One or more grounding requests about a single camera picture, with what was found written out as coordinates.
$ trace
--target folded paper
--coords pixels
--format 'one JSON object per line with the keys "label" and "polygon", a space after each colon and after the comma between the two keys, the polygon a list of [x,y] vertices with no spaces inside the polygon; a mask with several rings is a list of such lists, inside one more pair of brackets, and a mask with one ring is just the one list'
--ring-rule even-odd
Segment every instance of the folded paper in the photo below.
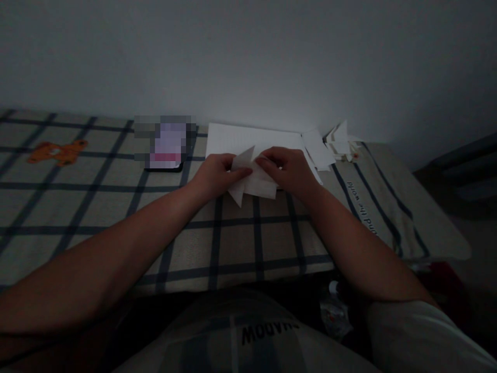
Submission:
{"label": "folded paper", "polygon": [[248,177],[236,182],[229,189],[228,193],[233,197],[239,207],[242,207],[243,194],[251,194],[258,197],[276,199],[277,184],[271,177],[254,161],[254,148],[245,150],[241,154],[233,158],[231,170],[236,171],[239,168],[249,167],[252,169],[252,174]]}

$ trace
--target white paper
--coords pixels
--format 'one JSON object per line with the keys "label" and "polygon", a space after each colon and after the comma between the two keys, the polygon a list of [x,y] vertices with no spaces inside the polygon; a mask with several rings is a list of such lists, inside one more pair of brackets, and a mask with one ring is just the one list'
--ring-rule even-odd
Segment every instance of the white paper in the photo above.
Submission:
{"label": "white paper", "polygon": [[[233,158],[233,163],[231,164],[231,170],[236,171],[239,168],[250,167],[253,152],[254,152],[254,147],[251,147],[250,149],[247,149],[243,153]],[[228,189],[228,193],[231,195],[231,197],[233,197],[238,207],[242,207],[242,198],[244,190],[245,190],[245,179],[236,182]]]}
{"label": "white paper", "polygon": [[254,148],[255,146],[252,146],[250,149],[237,155],[231,164],[232,171],[243,167],[249,167],[253,170],[249,176],[236,182],[228,189],[228,193],[233,197],[239,207],[242,207],[244,193],[276,199],[277,184],[257,163],[252,161]]}
{"label": "white paper", "polygon": [[326,148],[319,132],[312,130],[303,133],[302,140],[317,169],[319,171],[329,171],[329,165],[335,163],[336,160],[329,149]]}
{"label": "white paper", "polygon": [[350,145],[348,142],[332,141],[329,144],[335,154],[350,154]]}
{"label": "white paper", "polygon": [[331,133],[332,141],[348,142],[347,121],[343,121]]}
{"label": "white paper", "polygon": [[323,185],[299,133],[209,123],[206,156],[220,153],[240,154],[254,145],[253,158],[273,146],[302,150],[314,177]]}

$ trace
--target white wall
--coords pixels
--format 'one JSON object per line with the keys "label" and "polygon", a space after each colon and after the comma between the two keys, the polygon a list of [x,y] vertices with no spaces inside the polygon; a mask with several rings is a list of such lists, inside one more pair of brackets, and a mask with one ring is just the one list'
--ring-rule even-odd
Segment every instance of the white wall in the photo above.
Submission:
{"label": "white wall", "polygon": [[10,0],[0,13],[2,106],[289,131],[347,118],[411,169],[496,130],[495,0]]}

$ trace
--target shirt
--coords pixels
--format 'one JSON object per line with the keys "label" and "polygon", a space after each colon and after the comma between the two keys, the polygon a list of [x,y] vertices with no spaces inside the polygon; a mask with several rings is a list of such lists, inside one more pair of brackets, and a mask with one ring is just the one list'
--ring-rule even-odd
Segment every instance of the shirt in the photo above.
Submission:
{"label": "shirt", "polygon": [[188,307],[117,372],[487,372],[497,362],[424,302],[368,310],[375,365],[264,294],[229,289]]}

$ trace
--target checkered fabric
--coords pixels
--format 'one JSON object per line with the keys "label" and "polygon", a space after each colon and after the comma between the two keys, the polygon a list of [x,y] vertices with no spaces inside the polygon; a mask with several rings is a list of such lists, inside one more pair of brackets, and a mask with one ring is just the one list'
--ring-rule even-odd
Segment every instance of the checkered fabric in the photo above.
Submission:
{"label": "checkered fabric", "polygon": [[[27,163],[42,141],[65,145],[77,139],[87,140],[88,146],[73,165],[58,167],[55,160]],[[207,128],[198,129],[181,173],[141,169],[134,161],[133,140],[133,121],[38,111],[2,113],[0,290],[185,185],[205,159]],[[331,172],[321,172],[325,187],[405,259],[467,256],[469,248],[460,240],[449,240],[448,250],[437,247],[454,234],[453,226],[385,148],[364,145],[356,163],[338,162]],[[298,200],[283,191],[276,200],[245,195],[240,209],[225,194],[192,218],[134,290],[213,290],[330,269],[333,262]]]}

